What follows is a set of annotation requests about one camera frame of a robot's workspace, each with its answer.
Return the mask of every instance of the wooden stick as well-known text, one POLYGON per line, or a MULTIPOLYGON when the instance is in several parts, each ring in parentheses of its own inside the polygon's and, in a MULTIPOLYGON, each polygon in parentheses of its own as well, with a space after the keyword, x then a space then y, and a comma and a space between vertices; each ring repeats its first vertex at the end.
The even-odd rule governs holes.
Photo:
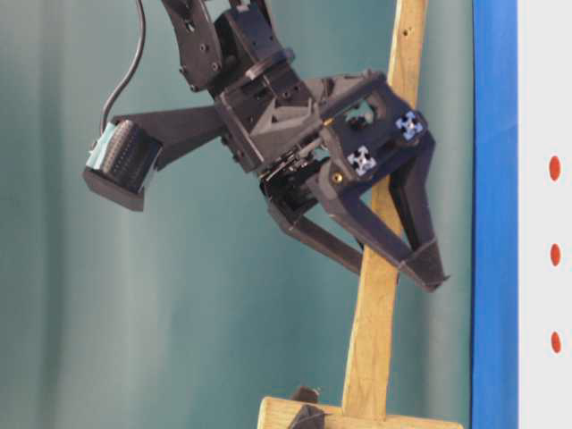
MULTIPOLYGON (((395 14, 388 79, 393 90, 411 105, 417 100, 426 8, 427 0, 398 0, 395 14)), ((399 234, 400 219, 388 185, 389 180, 384 180, 373 189, 372 210, 399 234)), ((395 267, 366 248, 349 344, 344 416, 385 419, 397 280, 395 267)))

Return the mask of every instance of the blue stripe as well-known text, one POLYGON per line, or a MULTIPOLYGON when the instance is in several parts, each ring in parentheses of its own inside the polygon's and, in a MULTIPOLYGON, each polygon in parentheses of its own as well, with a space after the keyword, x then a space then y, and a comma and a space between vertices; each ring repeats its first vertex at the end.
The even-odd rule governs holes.
POLYGON ((473 429, 517 429, 517 0, 475 0, 474 24, 473 429))

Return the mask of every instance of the wooden base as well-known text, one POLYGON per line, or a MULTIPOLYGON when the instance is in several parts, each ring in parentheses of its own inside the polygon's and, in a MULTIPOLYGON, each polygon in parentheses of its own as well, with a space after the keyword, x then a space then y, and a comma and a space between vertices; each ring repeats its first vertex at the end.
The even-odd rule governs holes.
MULTIPOLYGON (((260 407, 257 429, 286 429, 305 404, 293 400, 265 398, 260 407)), ((344 416, 341 408, 317 405, 325 414, 326 429, 463 429, 456 423, 422 418, 387 416, 384 420, 364 420, 344 416)))

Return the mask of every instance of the red circle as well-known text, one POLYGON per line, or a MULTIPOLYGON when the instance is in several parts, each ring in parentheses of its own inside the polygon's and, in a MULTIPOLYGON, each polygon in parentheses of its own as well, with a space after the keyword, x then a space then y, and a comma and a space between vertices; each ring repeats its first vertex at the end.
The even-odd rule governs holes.
POLYGON ((551 247, 551 261, 554 266, 558 266, 560 264, 560 259, 562 258, 562 254, 560 253, 560 247, 558 244, 553 244, 551 247))
POLYGON ((560 353, 562 351, 562 342, 560 341, 560 336, 557 332, 552 333, 551 343, 554 353, 560 353))
POLYGON ((562 171, 562 168, 560 166, 560 160, 557 156, 553 156, 551 159, 550 171, 551 171, 551 179, 553 181, 557 181, 562 171))

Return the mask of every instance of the cable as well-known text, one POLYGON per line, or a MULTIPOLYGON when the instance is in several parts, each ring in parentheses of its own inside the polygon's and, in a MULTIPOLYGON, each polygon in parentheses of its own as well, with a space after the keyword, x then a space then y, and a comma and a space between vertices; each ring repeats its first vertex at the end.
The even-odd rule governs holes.
POLYGON ((137 12, 139 15, 139 42, 137 44, 137 51, 135 52, 135 56, 133 57, 133 61, 131 63, 130 68, 127 70, 127 74, 123 77, 122 81, 119 82, 117 88, 114 89, 114 92, 111 93, 111 96, 107 98, 105 101, 104 110, 102 113, 101 124, 99 126, 100 133, 103 134, 105 130, 105 126, 107 125, 107 117, 109 116, 109 112, 111 111, 112 107, 114 106, 117 97, 123 92, 125 87, 129 85, 131 78, 135 74, 135 71, 139 67, 139 62, 141 61, 141 56, 143 55, 143 49, 145 48, 145 37, 147 34, 147 22, 145 19, 145 10, 143 9, 143 4, 141 0, 135 0, 137 4, 137 12))

